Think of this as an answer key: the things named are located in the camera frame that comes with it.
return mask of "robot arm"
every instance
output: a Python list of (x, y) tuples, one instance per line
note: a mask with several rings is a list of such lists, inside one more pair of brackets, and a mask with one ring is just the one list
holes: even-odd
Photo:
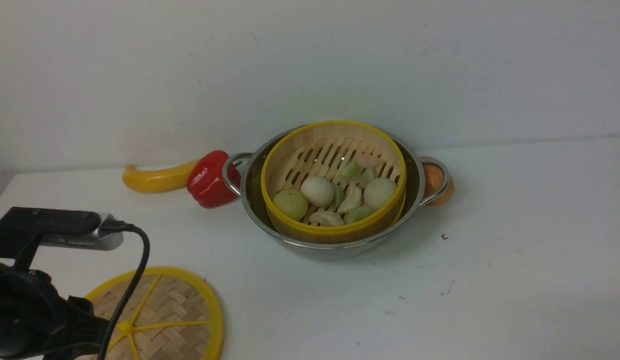
[[(123, 241), (122, 231), (141, 235), (144, 251), (130, 287), (111, 320), (94, 316), (90, 301), (61, 298), (50, 276), (30, 265), (41, 246), (110, 251)], [(143, 274), (149, 256), (147, 235), (110, 214), (13, 207), (0, 220), (0, 358), (73, 360), (99, 353), (104, 358), (118, 317)]]

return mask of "woven bamboo lid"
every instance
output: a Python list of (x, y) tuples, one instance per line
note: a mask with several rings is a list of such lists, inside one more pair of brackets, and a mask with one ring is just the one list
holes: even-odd
[[(133, 275), (118, 276), (86, 296), (95, 315), (110, 318)], [(217, 360), (222, 349), (221, 309), (207, 284), (181, 269), (148, 268), (116, 326), (106, 359)]]
[[(273, 199), (278, 192), (298, 191), (310, 176), (327, 178), (346, 191), (349, 182), (342, 183), (337, 174), (354, 160), (357, 153), (378, 158), (381, 164), (370, 170), (375, 177), (390, 179), (397, 185), (387, 203), (367, 218), (341, 226), (320, 226), (311, 223), (310, 216), (318, 210), (333, 212), (335, 205), (326, 208), (312, 205), (300, 221), (287, 217), (274, 205)], [(280, 139), (263, 162), (260, 182), (269, 218), (278, 232), (313, 244), (343, 244), (376, 235), (401, 218), (407, 182), (405, 174), (405, 159), (399, 146), (382, 130), (360, 122), (331, 120), (302, 126)], [(355, 184), (358, 186), (360, 182), (356, 180)]]

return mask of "red bell pepper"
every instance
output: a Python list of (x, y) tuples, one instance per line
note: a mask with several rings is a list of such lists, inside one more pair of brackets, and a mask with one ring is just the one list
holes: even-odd
[[(201, 207), (215, 208), (227, 204), (236, 198), (225, 183), (221, 171), (223, 164), (229, 158), (222, 150), (214, 150), (198, 161), (188, 178), (188, 191)], [(241, 174), (234, 166), (228, 170), (230, 181), (239, 186)]]

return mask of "toy fruit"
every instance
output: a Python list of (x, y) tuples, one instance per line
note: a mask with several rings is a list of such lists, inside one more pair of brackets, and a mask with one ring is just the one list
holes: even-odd
[[(214, 150), (200, 159), (188, 178), (188, 191), (201, 207), (215, 208), (229, 203), (236, 195), (223, 183), (221, 171), (229, 158), (222, 150)], [(239, 186), (241, 174), (230, 166), (228, 175), (231, 182)]]
[(123, 182), (129, 189), (140, 193), (170, 191), (186, 186), (188, 176), (196, 163), (197, 161), (192, 161), (156, 171), (137, 170), (132, 164), (127, 164), (123, 173)]
[[(426, 173), (426, 188), (424, 191), (424, 196), (427, 197), (441, 188), (441, 185), (443, 184), (443, 173), (441, 172), (441, 169), (432, 164), (424, 164), (423, 170)], [(447, 186), (447, 190), (445, 191), (445, 193), (442, 194), (440, 198), (434, 200), (428, 205), (430, 205), (431, 207), (443, 205), (450, 200), (452, 194), (454, 194), (454, 181), (452, 180), (452, 178), (450, 178), (450, 185)]]
[(308, 201), (303, 194), (298, 191), (283, 190), (278, 192), (272, 199), (277, 209), (281, 210), (285, 216), (293, 218), (296, 221), (305, 216), (308, 212)]

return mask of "yellow banana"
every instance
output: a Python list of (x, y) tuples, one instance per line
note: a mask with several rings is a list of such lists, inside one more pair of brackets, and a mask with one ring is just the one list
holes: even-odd
[(129, 189), (140, 193), (170, 191), (186, 186), (189, 174), (197, 162), (198, 160), (156, 171), (137, 170), (132, 164), (127, 164), (123, 182)]

